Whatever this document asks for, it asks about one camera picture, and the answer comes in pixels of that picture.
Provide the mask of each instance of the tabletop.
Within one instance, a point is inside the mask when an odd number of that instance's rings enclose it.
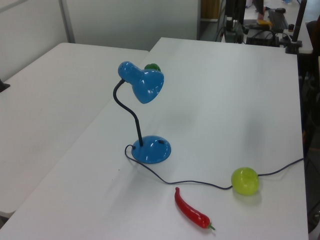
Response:
[[[10,217],[112,98],[124,60],[147,51],[61,43],[0,94],[0,216]]]
[[[289,24],[296,25],[297,16],[299,12],[300,5],[296,0],[292,0],[290,3],[284,3],[281,0],[264,0],[264,5],[271,9],[277,8],[285,8],[286,12],[284,13],[284,17]],[[268,20],[268,11],[265,11],[264,20]],[[244,19],[257,19],[258,13],[256,12],[256,8],[254,5],[245,9]],[[299,53],[301,54],[311,54],[313,51],[313,47],[311,44],[311,40],[309,37],[309,33],[306,26],[306,13],[303,15],[302,24],[300,27],[300,32],[298,35],[298,40],[302,41],[302,47],[299,48]]]
[[[161,38],[139,66],[149,63],[164,74],[159,95],[140,104],[124,84],[118,98],[139,117],[143,136],[170,142],[169,158],[149,165],[166,181],[228,187],[239,167],[269,173],[303,157],[296,56]],[[110,100],[3,226],[0,240],[308,239],[303,162],[261,177],[252,196],[180,184],[212,231],[180,212],[176,185],[126,159],[125,146],[137,138],[132,116]]]

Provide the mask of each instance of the power cord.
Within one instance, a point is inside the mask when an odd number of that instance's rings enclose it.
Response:
[[[136,147],[133,146],[133,145],[128,145],[128,146],[126,146],[125,149],[124,149],[124,154],[125,154],[125,156],[126,156],[129,160],[131,160],[131,161],[133,161],[133,162],[135,162],[135,163],[137,163],[137,164],[140,164],[142,167],[148,169],[150,172],[152,172],[155,176],[157,176],[157,177],[158,177],[162,182],[164,182],[165,184],[175,185],[175,184],[183,184],[183,183],[195,183],[195,184],[208,185],[208,186],[215,187],[215,188],[221,189],[221,190],[229,190],[229,189],[232,188],[232,185],[231,185],[231,186],[228,186],[228,187],[222,187],[222,186],[218,186],[218,185],[215,185],[215,184],[212,184],[212,183],[203,182],[203,181],[195,181],[195,180],[174,181],[174,182],[165,181],[165,180],[163,180],[155,171],[153,171],[150,167],[146,166],[146,165],[143,164],[142,162],[139,162],[139,161],[135,160],[135,159],[132,158],[132,157],[129,157],[128,154],[127,154],[127,148],[128,148],[128,147],[132,147],[133,149],[136,148]],[[290,167],[291,165],[294,165],[294,164],[296,164],[296,163],[298,163],[298,162],[300,162],[300,161],[302,161],[302,160],[303,160],[303,158],[300,158],[299,160],[296,160],[296,161],[294,161],[294,162],[292,162],[292,163],[284,166],[283,168],[281,168],[281,169],[279,169],[279,170],[277,170],[277,171],[270,172],[270,173],[258,174],[258,176],[261,177],[261,176],[270,176],[270,175],[273,175],[273,174],[277,174],[277,173],[281,172],[282,170],[284,170],[284,169]]]

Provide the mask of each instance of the desk lamp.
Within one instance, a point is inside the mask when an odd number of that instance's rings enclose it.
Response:
[[[117,90],[124,82],[127,82],[132,85],[136,98],[142,104],[147,104],[159,94],[164,84],[164,75],[155,69],[141,70],[129,61],[120,64],[118,74],[121,80],[113,90],[113,98],[117,104],[132,114],[138,133],[138,140],[134,142],[132,147],[132,156],[137,161],[145,164],[162,162],[171,153],[169,142],[160,136],[151,135],[142,137],[137,115],[118,100]]]

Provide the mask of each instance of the white wall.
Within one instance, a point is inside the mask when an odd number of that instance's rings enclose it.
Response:
[[[68,40],[58,0],[27,0],[0,11],[0,79],[63,42]]]
[[[197,39],[200,0],[64,0],[77,44],[150,51],[161,37]]]

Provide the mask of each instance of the green apple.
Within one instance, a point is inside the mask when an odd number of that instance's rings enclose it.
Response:
[[[259,177],[252,168],[241,167],[233,172],[231,184],[237,193],[249,196],[258,190]]]
[[[155,63],[151,63],[151,64],[146,65],[146,66],[144,67],[144,69],[154,69],[154,70],[158,70],[158,71],[161,72],[160,67],[159,67],[157,64],[155,64]]]

